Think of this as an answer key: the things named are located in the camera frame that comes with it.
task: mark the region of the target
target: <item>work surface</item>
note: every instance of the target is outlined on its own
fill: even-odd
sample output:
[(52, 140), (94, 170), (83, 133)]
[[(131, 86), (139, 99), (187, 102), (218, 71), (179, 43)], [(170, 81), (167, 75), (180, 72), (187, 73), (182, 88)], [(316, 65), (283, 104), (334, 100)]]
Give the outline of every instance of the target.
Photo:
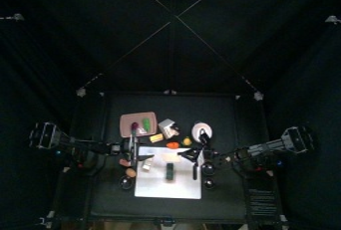
[[(176, 122), (179, 136), (172, 140), (190, 136), (196, 121), (206, 122), (213, 130), (210, 145), (221, 153), (266, 141), (261, 102), (253, 97), (229, 96), (104, 95), (84, 98), (75, 114), (72, 135), (88, 138), (91, 133), (92, 138), (100, 136), (104, 141), (120, 141), (120, 116), (144, 112), (154, 112), (158, 122), (166, 118)], [(147, 137), (142, 137), (142, 142), (159, 147), (167, 144), (166, 140), (152, 144)], [(201, 181), (201, 199), (150, 198), (136, 197), (134, 188), (122, 189), (119, 179), (126, 168), (119, 165), (119, 159), (119, 156), (107, 156), (96, 176), (91, 216), (215, 222), (245, 220), (242, 181), (229, 164), (215, 171), (213, 189), (205, 189)]]

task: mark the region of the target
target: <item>orange object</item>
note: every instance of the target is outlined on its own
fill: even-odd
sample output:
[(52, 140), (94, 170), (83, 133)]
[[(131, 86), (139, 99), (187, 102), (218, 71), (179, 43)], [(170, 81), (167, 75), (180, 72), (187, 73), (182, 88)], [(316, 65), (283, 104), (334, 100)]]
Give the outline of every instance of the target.
[(168, 142), (167, 148), (176, 149), (178, 148), (178, 142)]

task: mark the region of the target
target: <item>plate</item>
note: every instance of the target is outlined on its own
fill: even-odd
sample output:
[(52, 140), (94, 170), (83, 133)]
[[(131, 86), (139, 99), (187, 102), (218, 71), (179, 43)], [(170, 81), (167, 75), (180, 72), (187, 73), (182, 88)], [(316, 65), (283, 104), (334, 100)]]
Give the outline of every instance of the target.
[(205, 123), (205, 122), (199, 122), (194, 125), (192, 129), (191, 129), (191, 136), (192, 139), (199, 143), (199, 131), (205, 129), (205, 132), (207, 133), (207, 136), (211, 137), (211, 128), (210, 126)]

